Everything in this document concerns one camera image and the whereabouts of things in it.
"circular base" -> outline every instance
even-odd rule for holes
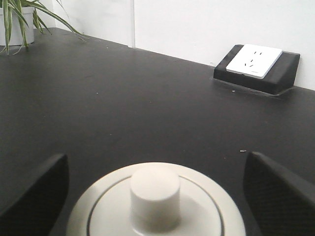
[[[131,215],[130,178],[147,166],[164,166],[180,177],[180,220],[171,229],[151,231]],[[94,183],[78,200],[67,236],[244,236],[242,217],[229,195],[213,180],[187,167],[141,163],[118,169]]]

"black outlet box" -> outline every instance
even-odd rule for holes
[[[280,94],[293,86],[300,54],[283,52],[263,79],[226,70],[243,45],[235,45],[216,66],[213,78],[270,94]]]

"black plastic part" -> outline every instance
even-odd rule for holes
[[[315,186],[269,157],[248,155],[244,193],[264,236],[315,235]]]
[[[300,54],[283,52],[263,79],[236,74],[226,70],[227,65],[241,50],[243,45],[235,45],[224,59],[217,65],[213,77],[247,88],[279,94],[293,86]]]
[[[1,236],[45,236],[65,202],[69,172],[67,156],[50,157],[18,178],[7,179],[14,191],[4,192],[0,205]]]

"spider plant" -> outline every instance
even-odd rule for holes
[[[61,0],[56,0],[57,3],[63,8]],[[45,23],[42,21],[42,19],[38,16],[37,11],[42,11],[56,20],[63,23],[65,26],[67,26],[73,33],[78,34],[79,36],[83,36],[80,32],[78,32],[74,27],[72,27],[67,21],[65,21],[63,18],[59,17],[55,13],[48,10],[41,2],[40,0],[0,0],[0,8],[3,9],[3,22],[4,22],[4,28],[5,28],[5,47],[0,52],[6,51],[7,54],[9,54],[9,42],[11,38],[11,31],[12,31],[12,13],[15,13],[18,17],[19,24],[20,24],[20,30],[22,34],[23,44],[21,45],[21,48],[25,46],[28,47],[27,41],[26,41],[26,34],[25,34],[25,27],[29,27],[28,23],[26,22],[25,18],[23,17],[22,13],[22,7],[34,7],[33,12],[33,23],[35,27],[41,32],[44,33],[43,28],[47,28]]]

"white wall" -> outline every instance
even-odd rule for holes
[[[235,44],[281,48],[315,90],[314,22],[314,0],[135,0],[135,46],[212,66]]]
[[[50,11],[54,12],[52,0],[41,0],[40,2],[42,4],[44,4],[45,7],[47,7]],[[41,11],[37,11],[37,12],[47,27],[49,27],[49,28],[50,27],[56,27],[56,22],[55,22],[54,18],[52,18],[51,16],[49,16],[46,13],[43,13]]]
[[[132,0],[63,0],[64,10],[53,0],[54,12],[86,35],[132,45]],[[56,26],[67,29],[56,21]]]

